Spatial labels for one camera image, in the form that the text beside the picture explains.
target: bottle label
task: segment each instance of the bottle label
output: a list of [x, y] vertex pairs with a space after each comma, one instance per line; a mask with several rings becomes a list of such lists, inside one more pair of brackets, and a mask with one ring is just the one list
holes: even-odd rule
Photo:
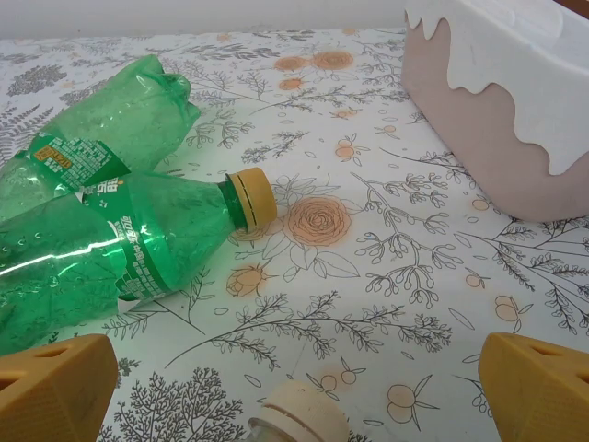
[[124, 163], [100, 141], [64, 141], [39, 133], [29, 147], [30, 159], [41, 164], [70, 191], [129, 173]]
[[127, 259], [125, 273], [116, 282], [119, 300], [145, 301], [168, 294], [170, 290], [145, 246], [124, 177], [85, 187], [82, 202], [106, 219]]

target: white bottle cap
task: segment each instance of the white bottle cap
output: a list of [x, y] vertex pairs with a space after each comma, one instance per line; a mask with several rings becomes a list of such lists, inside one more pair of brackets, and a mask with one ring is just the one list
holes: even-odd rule
[[276, 428], [295, 442], [347, 442], [350, 428], [336, 403], [304, 382], [289, 381], [264, 401], [252, 428]]

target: white patterned tablecloth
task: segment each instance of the white patterned tablecloth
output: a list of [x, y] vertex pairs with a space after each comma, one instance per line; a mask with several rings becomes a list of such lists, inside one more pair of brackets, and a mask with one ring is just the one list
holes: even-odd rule
[[589, 220], [502, 214], [399, 83], [402, 29], [0, 41], [0, 162], [147, 53], [202, 117], [161, 172], [253, 166], [280, 218], [233, 236], [191, 286], [54, 333], [119, 359], [101, 442], [227, 442], [307, 381], [352, 442], [498, 441], [477, 376], [489, 332], [589, 350]]

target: plastic bottle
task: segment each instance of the plastic bottle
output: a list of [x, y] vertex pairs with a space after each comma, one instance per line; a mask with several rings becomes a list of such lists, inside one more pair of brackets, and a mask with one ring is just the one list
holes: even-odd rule
[[333, 400], [295, 380], [276, 388], [249, 426], [251, 433], [242, 442], [347, 442], [350, 434]]
[[201, 114], [190, 93], [189, 81], [165, 74], [154, 55], [126, 66], [0, 169], [0, 222], [80, 186], [153, 170]]
[[248, 169], [220, 183], [131, 173], [5, 221], [0, 355], [183, 288], [229, 234], [275, 217], [266, 176]]

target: clear bottle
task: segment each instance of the clear bottle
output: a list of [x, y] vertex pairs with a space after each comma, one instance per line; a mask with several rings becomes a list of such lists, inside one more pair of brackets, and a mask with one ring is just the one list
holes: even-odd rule
[[251, 432], [241, 442], [347, 442], [350, 434], [346, 416], [333, 400], [295, 380], [278, 386], [249, 426]]

